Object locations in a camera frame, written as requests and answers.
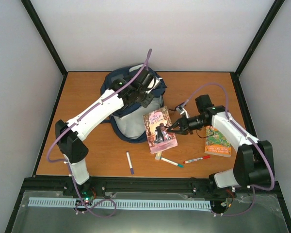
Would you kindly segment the orange Treehouse book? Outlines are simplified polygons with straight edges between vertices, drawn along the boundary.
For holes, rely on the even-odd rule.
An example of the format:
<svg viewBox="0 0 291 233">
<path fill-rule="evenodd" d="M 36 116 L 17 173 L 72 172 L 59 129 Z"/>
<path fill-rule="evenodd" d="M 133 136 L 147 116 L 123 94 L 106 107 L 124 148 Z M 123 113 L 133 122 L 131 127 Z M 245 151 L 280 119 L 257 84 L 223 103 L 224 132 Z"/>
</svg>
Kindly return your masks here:
<svg viewBox="0 0 291 233">
<path fill-rule="evenodd" d="M 205 153 L 223 157 L 232 156 L 231 143 L 212 126 L 206 127 Z"/>
</svg>

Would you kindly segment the navy blue backpack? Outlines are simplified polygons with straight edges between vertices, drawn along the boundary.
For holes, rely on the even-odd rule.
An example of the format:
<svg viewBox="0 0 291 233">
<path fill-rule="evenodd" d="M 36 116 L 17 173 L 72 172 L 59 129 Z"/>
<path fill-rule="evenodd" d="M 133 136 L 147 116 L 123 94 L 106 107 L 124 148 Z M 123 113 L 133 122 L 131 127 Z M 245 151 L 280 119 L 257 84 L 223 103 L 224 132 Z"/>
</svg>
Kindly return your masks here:
<svg viewBox="0 0 291 233">
<path fill-rule="evenodd" d="M 142 64 L 135 66 L 128 66 L 116 69 L 106 75 L 104 82 L 100 88 L 100 93 L 103 94 L 106 89 L 111 86 L 111 83 L 119 78 L 125 80 L 132 78 L 140 69 Z M 146 130 L 143 122 L 143 115 L 163 107 L 163 94 L 167 86 L 164 80 L 153 69 L 148 69 L 150 74 L 157 77 L 160 82 L 157 87 L 151 91 L 154 95 L 152 102 L 146 107 L 142 107 L 139 103 L 134 103 L 130 106 L 124 107 L 102 121 L 102 123 L 109 123 L 115 134 L 123 141 L 129 143 L 142 143 L 147 141 Z"/>
</svg>

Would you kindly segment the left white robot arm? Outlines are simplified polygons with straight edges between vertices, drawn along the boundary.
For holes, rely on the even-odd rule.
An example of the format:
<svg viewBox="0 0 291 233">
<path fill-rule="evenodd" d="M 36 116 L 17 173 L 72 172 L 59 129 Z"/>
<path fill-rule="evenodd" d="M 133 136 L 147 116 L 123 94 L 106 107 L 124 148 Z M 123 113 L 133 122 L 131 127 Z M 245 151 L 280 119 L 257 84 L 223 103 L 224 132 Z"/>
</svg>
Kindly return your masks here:
<svg viewBox="0 0 291 233">
<path fill-rule="evenodd" d="M 55 124 L 55 142 L 74 177 L 74 189 L 80 195 L 87 195 L 91 190 L 85 161 L 89 149 L 84 140 L 115 111 L 135 103 L 147 107 L 154 98 L 151 91 L 159 83 L 160 79 L 144 69 L 137 71 L 132 78 L 116 78 L 101 97 L 82 113 L 67 122 L 59 120 Z"/>
</svg>

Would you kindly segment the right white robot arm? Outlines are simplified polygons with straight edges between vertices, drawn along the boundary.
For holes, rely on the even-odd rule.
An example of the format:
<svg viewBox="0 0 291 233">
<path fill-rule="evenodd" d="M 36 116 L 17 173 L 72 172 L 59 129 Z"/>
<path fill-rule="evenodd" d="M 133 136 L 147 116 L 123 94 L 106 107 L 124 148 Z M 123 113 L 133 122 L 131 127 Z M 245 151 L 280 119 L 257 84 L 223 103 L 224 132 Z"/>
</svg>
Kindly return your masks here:
<svg viewBox="0 0 291 233">
<path fill-rule="evenodd" d="M 189 116 L 185 103 L 175 110 L 181 117 L 168 131 L 175 134 L 192 134 L 194 130 L 212 126 L 231 143 L 236 151 L 233 168 L 211 174 L 209 180 L 216 189 L 226 187 L 250 186 L 260 190 L 271 191 L 275 187 L 274 157 L 272 144 L 261 141 L 248 133 L 228 112 L 223 105 L 212 104 L 209 95 L 195 99 L 199 115 Z"/>
</svg>

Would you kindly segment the pink Taming Shrew book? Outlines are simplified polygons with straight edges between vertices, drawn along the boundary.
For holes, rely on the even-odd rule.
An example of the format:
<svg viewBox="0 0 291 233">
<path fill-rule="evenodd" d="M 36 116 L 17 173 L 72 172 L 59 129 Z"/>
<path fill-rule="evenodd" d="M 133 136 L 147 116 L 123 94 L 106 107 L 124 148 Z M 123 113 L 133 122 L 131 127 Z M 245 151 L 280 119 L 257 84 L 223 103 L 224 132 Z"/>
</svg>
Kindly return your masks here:
<svg viewBox="0 0 291 233">
<path fill-rule="evenodd" d="M 178 145 L 175 133 L 168 132 L 172 121 L 166 106 L 143 115 L 143 121 L 151 154 L 156 154 Z"/>
</svg>

